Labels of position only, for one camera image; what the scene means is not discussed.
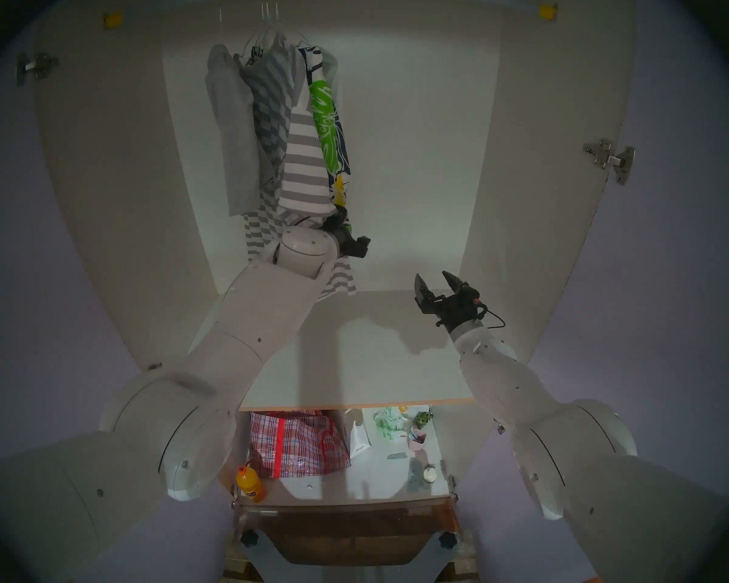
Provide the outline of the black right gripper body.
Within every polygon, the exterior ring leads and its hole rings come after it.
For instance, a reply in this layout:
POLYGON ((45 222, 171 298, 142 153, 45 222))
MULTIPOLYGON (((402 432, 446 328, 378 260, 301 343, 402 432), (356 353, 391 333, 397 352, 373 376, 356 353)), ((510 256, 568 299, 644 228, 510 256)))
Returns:
POLYGON ((472 298, 455 298, 453 295, 436 296, 435 302, 438 322, 436 326, 443 326, 448 334, 467 322, 478 322, 484 317, 484 304, 480 301, 480 294, 473 293, 472 298))

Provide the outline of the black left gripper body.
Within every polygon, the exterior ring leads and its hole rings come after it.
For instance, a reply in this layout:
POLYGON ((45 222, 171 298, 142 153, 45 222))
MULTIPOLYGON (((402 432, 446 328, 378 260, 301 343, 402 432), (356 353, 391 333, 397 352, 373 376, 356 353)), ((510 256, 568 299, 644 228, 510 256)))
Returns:
POLYGON ((319 230, 331 236, 337 243, 352 243, 350 227, 347 223, 347 209, 341 205, 334 205, 335 211, 327 217, 319 230))

